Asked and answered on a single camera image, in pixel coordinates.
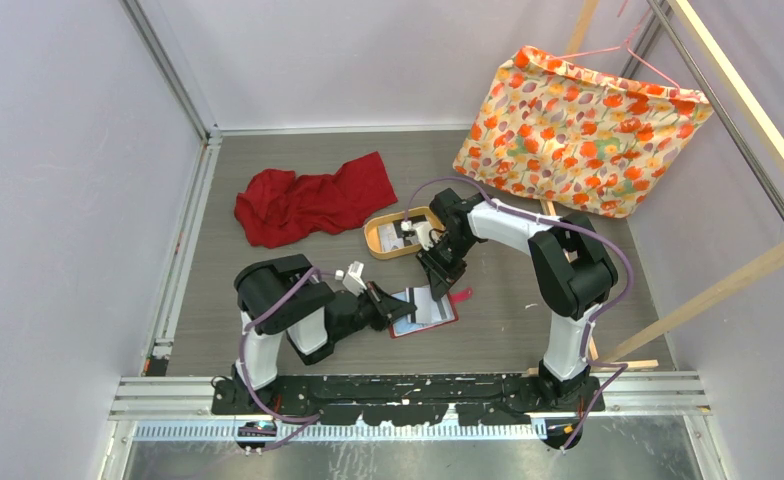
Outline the red card holder wallet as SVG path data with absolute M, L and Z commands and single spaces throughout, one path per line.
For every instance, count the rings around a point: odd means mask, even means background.
M 435 329 L 459 320 L 457 305 L 469 300 L 473 296 L 471 287 L 457 293 L 449 293 L 439 300 L 432 298 L 429 286 L 407 288 L 393 294 L 397 300 L 415 306 L 414 313 L 399 317 L 389 327 L 392 339 Z

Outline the white magnetic stripe card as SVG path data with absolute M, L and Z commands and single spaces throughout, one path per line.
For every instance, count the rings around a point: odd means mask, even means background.
M 408 288 L 404 294 L 407 301 L 417 306 L 414 314 L 405 317 L 406 324 L 433 326 L 457 320 L 449 295 L 434 299 L 428 286 Z

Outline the yellow oval tray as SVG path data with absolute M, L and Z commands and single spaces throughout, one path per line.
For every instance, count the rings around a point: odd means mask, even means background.
M 403 212 L 398 212 L 376 216 L 366 222 L 363 232 L 373 257 L 379 260 L 389 260 L 415 254 L 422 249 L 416 236 L 406 237 L 401 230 L 404 216 Z M 427 222 L 434 229 L 444 229 L 440 220 L 426 206 L 411 209 L 409 220 L 414 226 Z

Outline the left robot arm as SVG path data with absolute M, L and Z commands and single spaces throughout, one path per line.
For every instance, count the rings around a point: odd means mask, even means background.
M 248 412 L 266 412 L 275 398 L 271 384 L 287 340 L 306 365 L 335 352 L 336 344 L 366 328 L 383 331 L 418 307 L 362 277 L 364 264 L 352 262 L 332 277 L 333 289 L 305 255 L 254 263 L 234 280 L 242 330 L 235 375 L 241 380 L 236 400 Z

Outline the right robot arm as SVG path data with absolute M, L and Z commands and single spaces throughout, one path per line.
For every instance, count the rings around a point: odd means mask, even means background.
M 564 410 L 579 395 L 590 371 L 584 339 L 589 321 L 608 299 L 618 272 L 602 238 L 583 215 L 535 214 L 476 194 L 445 189 L 430 211 L 443 232 L 419 227 L 417 259 L 431 295 L 440 299 L 464 274 L 466 255 L 477 243 L 494 241 L 528 255 L 542 299 L 552 312 L 549 343 L 538 366 L 538 392 L 552 410 Z

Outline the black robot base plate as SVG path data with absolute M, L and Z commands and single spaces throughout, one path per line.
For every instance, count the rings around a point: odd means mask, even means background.
M 455 417 L 461 426 L 517 425 L 533 413 L 573 416 L 594 400 L 598 378 L 591 376 L 564 397 L 547 389 L 536 376 L 500 374 L 420 375 L 282 375 L 268 387 L 249 393 L 238 378 L 219 376 L 211 411 L 215 415 L 262 414 L 267 409 L 305 422 L 395 427 L 439 424 Z

